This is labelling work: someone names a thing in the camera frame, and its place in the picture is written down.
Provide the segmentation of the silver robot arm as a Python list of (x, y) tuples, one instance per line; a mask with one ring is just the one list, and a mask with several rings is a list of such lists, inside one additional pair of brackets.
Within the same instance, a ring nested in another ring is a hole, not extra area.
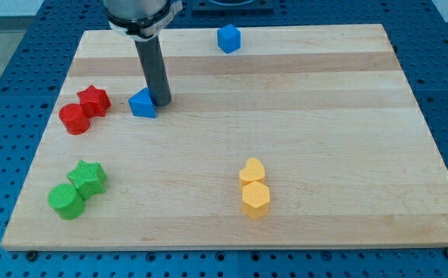
[(109, 26), (138, 42), (157, 37), (183, 9), (182, 0), (103, 0)]

